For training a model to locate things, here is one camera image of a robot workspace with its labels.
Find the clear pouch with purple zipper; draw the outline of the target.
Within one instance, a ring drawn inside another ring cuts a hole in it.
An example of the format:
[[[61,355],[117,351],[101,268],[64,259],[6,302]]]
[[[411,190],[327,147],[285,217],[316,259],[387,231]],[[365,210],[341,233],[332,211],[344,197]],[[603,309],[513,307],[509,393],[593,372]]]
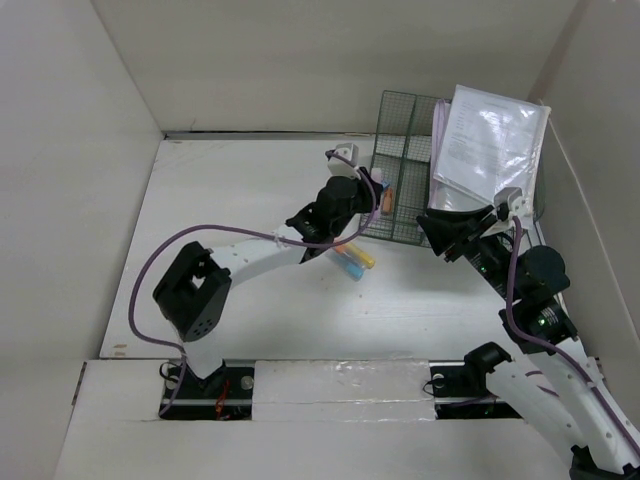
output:
[[[504,101],[479,90],[436,102],[428,206],[468,211],[494,203],[500,183]]]

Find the clear mesh document pouch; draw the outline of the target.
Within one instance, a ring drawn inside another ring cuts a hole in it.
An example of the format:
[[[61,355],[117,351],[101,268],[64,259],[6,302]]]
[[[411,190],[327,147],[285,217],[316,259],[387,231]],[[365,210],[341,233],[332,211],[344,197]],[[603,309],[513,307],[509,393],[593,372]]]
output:
[[[458,85],[432,178],[484,205],[503,189],[518,188],[531,216],[550,113],[547,106]]]

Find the pink highlighter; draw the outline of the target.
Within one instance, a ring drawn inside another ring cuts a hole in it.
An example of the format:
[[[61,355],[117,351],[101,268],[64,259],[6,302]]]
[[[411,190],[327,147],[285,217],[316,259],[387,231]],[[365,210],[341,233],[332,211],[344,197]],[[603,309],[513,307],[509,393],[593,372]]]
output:
[[[371,170],[371,177],[374,181],[376,181],[377,183],[381,183],[383,180],[383,173],[382,170],[379,168],[373,168]]]

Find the yellow highlighter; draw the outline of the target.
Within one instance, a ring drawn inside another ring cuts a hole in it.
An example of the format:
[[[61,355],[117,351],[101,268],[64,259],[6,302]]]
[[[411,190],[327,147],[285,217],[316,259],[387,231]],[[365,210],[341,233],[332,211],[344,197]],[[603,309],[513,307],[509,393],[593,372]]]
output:
[[[357,259],[364,268],[372,269],[375,266],[375,259],[355,244],[349,243],[346,250],[351,256]]]

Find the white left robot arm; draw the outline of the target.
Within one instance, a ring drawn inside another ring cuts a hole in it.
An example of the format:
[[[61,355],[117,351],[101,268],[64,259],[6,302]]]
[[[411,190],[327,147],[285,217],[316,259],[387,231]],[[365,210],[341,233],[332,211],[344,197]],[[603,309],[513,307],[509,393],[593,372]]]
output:
[[[231,290],[280,267],[300,265],[333,248],[358,214],[380,205],[384,187],[365,168],[354,177],[332,176],[316,199],[274,232],[213,250],[198,242],[181,248],[152,298],[186,351],[188,384],[201,396],[216,394],[226,364],[215,352],[215,329]]]

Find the blue highlighter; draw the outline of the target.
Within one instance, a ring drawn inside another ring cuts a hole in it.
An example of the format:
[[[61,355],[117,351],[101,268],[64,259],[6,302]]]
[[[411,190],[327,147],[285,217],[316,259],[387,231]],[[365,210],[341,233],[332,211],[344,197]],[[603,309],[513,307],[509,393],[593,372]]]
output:
[[[363,268],[359,264],[354,263],[347,255],[338,253],[334,250],[329,250],[327,255],[328,258],[339,266],[352,280],[359,281],[363,277]]]

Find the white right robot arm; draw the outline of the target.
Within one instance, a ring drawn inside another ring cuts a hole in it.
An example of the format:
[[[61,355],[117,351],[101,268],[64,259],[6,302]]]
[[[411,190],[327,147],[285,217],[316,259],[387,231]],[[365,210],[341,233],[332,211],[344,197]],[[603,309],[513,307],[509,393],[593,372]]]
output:
[[[504,300],[499,316],[508,337],[552,390],[536,384],[495,342],[464,356],[465,387],[505,401],[552,446],[571,478],[638,478],[639,431],[557,299],[570,286],[560,253],[546,245],[523,250],[523,226],[506,204],[470,212],[429,209],[417,223],[436,256],[465,259]]]

